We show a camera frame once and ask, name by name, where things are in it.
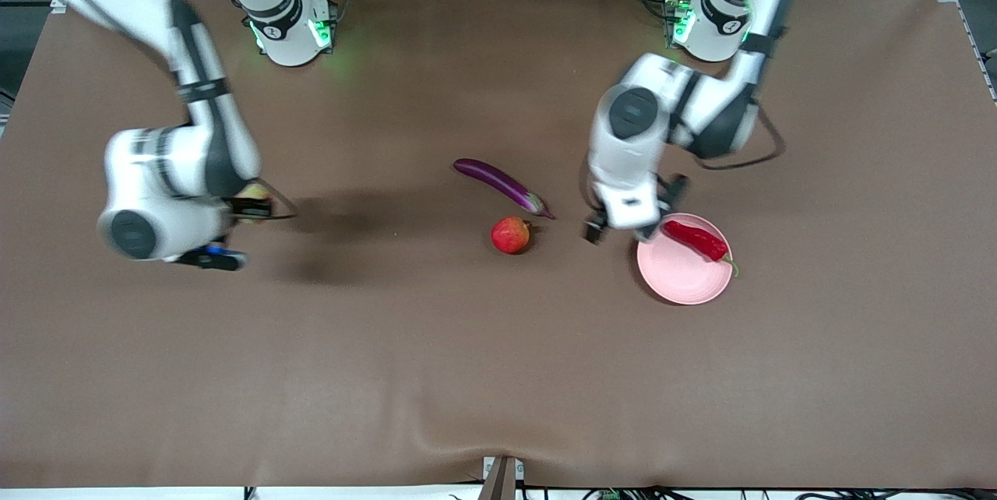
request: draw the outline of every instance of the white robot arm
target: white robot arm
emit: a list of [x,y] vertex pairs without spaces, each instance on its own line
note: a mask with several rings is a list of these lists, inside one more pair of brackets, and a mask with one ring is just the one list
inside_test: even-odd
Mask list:
[[[156,49],[170,64],[188,107],[188,123],[125,130],[111,139],[104,154],[107,206],[99,230],[131,259],[239,269],[245,257],[214,242],[234,226],[232,199],[259,176],[260,159],[209,32],[185,0],[65,2]],[[321,50],[305,12],[315,5],[309,0],[240,2],[254,23],[274,29],[271,59],[303,63]],[[259,19],[269,21],[263,25]]]
[[723,79],[703,75],[655,54],[645,54],[599,101],[592,121],[588,166],[601,204],[587,222],[589,241],[606,227],[650,238],[685,187],[663,183],[657,170],[666,144],[700,159],[741,149],[758,106],[754,92],[766,58],[782,33],[791,0],[750,0],[743,43]]

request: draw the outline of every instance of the eggplant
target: eggplant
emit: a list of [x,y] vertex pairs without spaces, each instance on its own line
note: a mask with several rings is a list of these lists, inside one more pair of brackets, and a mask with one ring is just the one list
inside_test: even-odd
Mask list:
[[488,165],[483,160],[459,159],[453,162],[453,169],[458,173],[476,178],[481,183],[495,188],[496,191],[506,195],[506,197],[509,197],[513,202],[522,206],[524,210],[532,213],[534,216],[548,217],[551,220],[555,219],[555,215],[551,213],[544,199],[538,197],[535,192],[527,190],[515,178],[510,177],[498,167]]

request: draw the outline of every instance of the red chili pepper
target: red chili pepper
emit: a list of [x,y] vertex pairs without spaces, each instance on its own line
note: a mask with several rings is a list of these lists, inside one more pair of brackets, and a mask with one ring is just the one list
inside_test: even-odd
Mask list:
[[698,252],[702,252],[710,261],[729,262],[734,267],[734,277],[738,277],[738,274],[741,273],[738,270],[737,263],[731,259],[731,249],[727,247],[726,242],[722,238],[715,236],[715,234],[701,230],[698,227],[680,224],[676,220],[665,222],[661,230],[662,233],[668,234],[674,240],[684,242],[685,245],[694,248]]

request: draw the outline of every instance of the plate with chili pepper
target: plate with chili pepper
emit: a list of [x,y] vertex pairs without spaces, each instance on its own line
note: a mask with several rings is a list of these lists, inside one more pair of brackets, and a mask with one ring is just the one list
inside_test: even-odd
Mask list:
[[736,276],[730,245],[708,220],[670,213],[650,241],[637,245],[637,266],[655,294],[680,305],[706,304]]

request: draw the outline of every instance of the brown tablecloth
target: brown tablecloth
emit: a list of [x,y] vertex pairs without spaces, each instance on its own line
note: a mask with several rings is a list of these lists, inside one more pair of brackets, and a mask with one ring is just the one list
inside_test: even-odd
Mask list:
[[[594,247],[578,169],[602,92],[660,27],[633,0],[353,0],[335,54],[260,57],[196,0],[294,222],[241,273],[97,237],[103,152],[184,119],[170,78],[46,24],[0,143],[0,482],[997,485],[997,112],[951,4],[798,0],[763,86],[783,158],[698,170],[683,210],[743,276],[695,308]],[[758,129],[742,157],[766,151]],[[449,169],[503,167],[560,219]]]

